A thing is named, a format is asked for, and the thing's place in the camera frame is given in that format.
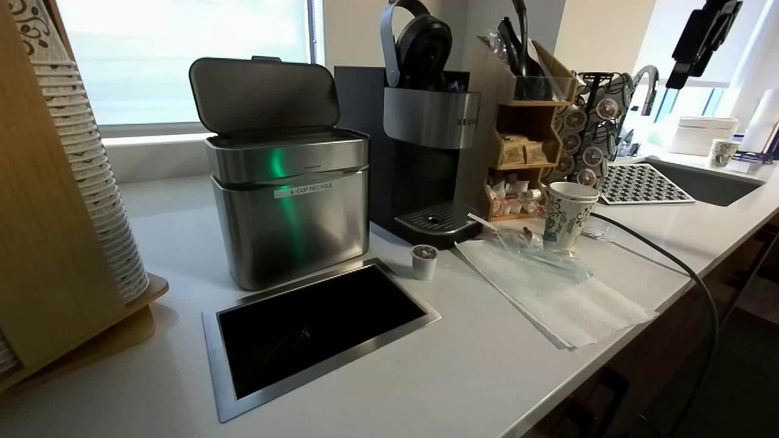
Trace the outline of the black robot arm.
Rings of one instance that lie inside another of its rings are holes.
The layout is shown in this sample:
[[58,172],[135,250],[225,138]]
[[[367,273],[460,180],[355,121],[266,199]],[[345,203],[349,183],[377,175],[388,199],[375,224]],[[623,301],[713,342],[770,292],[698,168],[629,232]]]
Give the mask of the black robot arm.
[[690,79],[701,79],[710,56],[726,41],[731,26],[741,14],[743,0],[706,0],[695,9],[672,51],[672,73],[668,85],[681,90]]

